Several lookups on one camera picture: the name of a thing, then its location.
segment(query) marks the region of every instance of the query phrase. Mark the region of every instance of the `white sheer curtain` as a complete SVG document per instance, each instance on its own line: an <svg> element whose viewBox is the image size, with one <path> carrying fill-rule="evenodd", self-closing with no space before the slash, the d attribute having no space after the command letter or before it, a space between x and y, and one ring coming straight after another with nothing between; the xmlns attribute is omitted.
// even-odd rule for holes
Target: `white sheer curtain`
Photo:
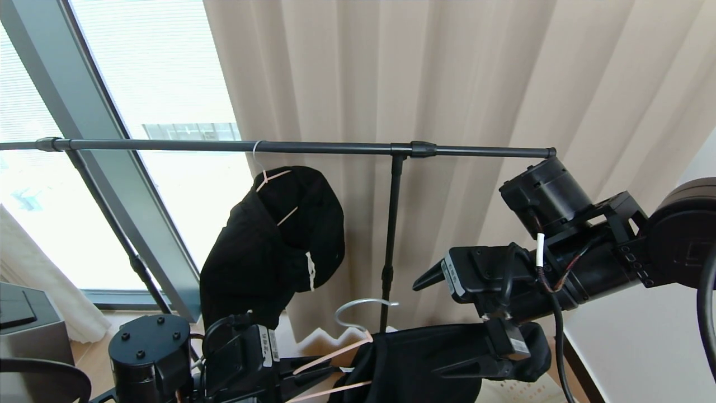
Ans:
<svg viewBox="0 0 716 403"><path fill-rule="evenodd" d="M713 1L205 1L242 138L557 147L596 202L650 213L716 125ZM390 158L267 156L322 171L346 213L336 275L289 305L296 337L380 295ZM497 187L535 163L408 160L389 324L474 321L413 281L451 245L531 247ZM354 320L378 324L377 306Z"/></svg>
<svg viewBox="0 0 716 403"><path fill-rule="evenodd" d="M110 322L42 252L0 204L0 275L11 284L43 290L61 313L70 339L99 341Z"/></svg>

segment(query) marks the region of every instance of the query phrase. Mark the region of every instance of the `black garment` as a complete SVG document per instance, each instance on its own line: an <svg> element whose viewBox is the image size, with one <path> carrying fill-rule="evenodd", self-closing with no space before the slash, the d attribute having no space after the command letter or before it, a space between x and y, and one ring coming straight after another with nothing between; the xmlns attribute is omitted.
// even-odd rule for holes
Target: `black garment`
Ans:
<svg viewBox="0 0 716 403"><path fill-rule="evenodd" d="M549 345L539 325L521 327L531 358L514 363L500 379L534 381L550 366ZM430 326L373 335L374 342L360 347L353 359L353 372L335 387L372 381L370 385L332 393L329 403L474 403L481 378L444 378L436 369L490 355L485 325ZM465 370L480 371L479 366Z"/></svg>
<svg viewBox="0 0 716 403"><path fill-rule="evenodd" d="M343 209L328 181L305 166L273 169L266 175L286 170L290 173L270 180L257 193L263 181L259 174L246 197L231 209L200 275L206 328L249 309L254 323L276 328L294 293L310 290L306 252L315 264L316 288L341 264Z"/></svg>

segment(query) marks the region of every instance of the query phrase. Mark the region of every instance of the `white wall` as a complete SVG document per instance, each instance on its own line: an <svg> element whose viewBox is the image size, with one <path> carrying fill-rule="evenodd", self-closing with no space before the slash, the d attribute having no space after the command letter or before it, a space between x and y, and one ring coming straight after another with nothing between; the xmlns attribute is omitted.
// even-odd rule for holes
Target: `white wall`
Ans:
<svg viewBox="0 0 716 403"><path fill-rule="evenodd" d="M705 176L716 176L716 130L679 184ZM581 306L566 319L566 332L608 402L716 401L696 290L638 285Z"/></svg>

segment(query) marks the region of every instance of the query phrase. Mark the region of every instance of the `clothes rack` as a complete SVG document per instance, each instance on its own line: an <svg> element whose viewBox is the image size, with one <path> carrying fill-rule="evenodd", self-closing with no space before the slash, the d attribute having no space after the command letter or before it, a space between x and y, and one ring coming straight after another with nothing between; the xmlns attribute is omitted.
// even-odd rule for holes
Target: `clothes rack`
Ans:
<svg viewBox="0 0 716 403"><path fill-rule="evenodd" d="M162 298L141 259L134 253L131 243L113 217L106 201L102 198L92 180L87 167L83 164L81 150L161 150L161 151L236 151L264 153L305 153L305 154L353 154L385 155L392 157L390 168L390 203L388 206L388 228L385 245L385 264L381 273L382 299L390 299L393 280L393 252L395 246L395 226L397 223L398 200L400 198L400 178L403 162L408 158L427 158L433 156L491 156L507 158L549 158L556 155L555 148L514 148L514 147L476 147L476 146L439 146L426 141L410 143L323 143L297 141L186 141L186 140L88 140L73 138L40 138L37 141L0 143L0 151L7 150L64 151L79 171L90 193L100 207L105 219L130 258L135 272L147 286L162 312L170 313L169 306ZM381 305L380 331L385 332L388 322L388 306Z"/></svg>

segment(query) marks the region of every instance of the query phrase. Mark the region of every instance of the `white label sticker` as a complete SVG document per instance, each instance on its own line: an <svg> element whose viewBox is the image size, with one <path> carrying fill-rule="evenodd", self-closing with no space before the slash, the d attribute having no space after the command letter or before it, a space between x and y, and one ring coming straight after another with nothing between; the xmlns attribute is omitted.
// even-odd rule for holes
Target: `white label sticker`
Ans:
<svg viewBox="0 0 716 403"><path fill-rule="evenodd" d="M512 347L515 348L515 351L519 351L521 353L530 353L530 350L527 348L527 344L525 344L522 340L517 340L515 338L510 338L510 342L512 343Z"/></svg>
<svg viewBox="0 0 716 403"><path fill-rule="evenodd" d="M258 335L261 337L261 355L263 356L263 366L273 366L273 354L271 353L271 342L269 341L269 330L258 325Z"/></svg>
<svg viewBox="0 0 716 403"><path fill-rule="evenodd" d="M445 259L440 262L440 268L442 269L442 275L445 276L445 282L447 283L447 287L450 289L450 294L455 293L455 286L453 285L453 279L450 277L450 272L448 272L448 264L445 263Z"/></svg>
<svg viewBox="0 0 716 403"><path fill-rule="evenodd" d="M276 332L273 329L268 330L268 340L271 342L271 354L274 356L274 361L279 362L279 344L276 342Z"/></svg>
<svg viewBox="0 0 716 403"><path fill-rule="evenodd" d="M458 278L458 272L455 270L455 265L453 264L453 259L450 257L450 252L445 255L443 262L447 265L447 273L449 273L449 277L453 281L455 292L462 297L465 294L465 288L463 288L463 285L460 284L460 278Z"/></svg>

